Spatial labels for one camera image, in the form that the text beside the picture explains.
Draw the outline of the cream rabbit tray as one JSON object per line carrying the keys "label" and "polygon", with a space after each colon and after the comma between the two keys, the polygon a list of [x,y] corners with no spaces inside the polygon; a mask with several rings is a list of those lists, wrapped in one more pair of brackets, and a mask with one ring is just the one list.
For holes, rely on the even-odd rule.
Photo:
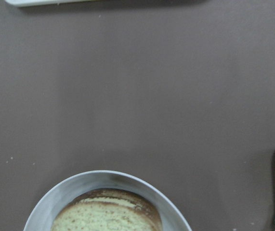
{"label": "cream rabbit tray", "polygon": [[5,0],[5,3],[14,7],[33,7],[45,5],[62,5],[86,3],[98,6],[120,6],[120,7],[154,7],[154,6],[178,6],[199,5],[207,0]]}

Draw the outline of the white round plate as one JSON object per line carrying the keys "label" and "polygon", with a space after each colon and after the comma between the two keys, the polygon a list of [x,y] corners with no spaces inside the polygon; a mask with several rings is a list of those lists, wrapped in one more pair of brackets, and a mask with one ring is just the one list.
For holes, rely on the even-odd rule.
{"label": "white round plate", "polygon": [[82,172],[55,185],[36,204],[24,230],[50,230],[56,215],[69,202],[83,193],[100,188],[121,189],[144,197],[157,208],[165,231],[191,230],[182,213],[162,192],[138,177],[112,170]]}

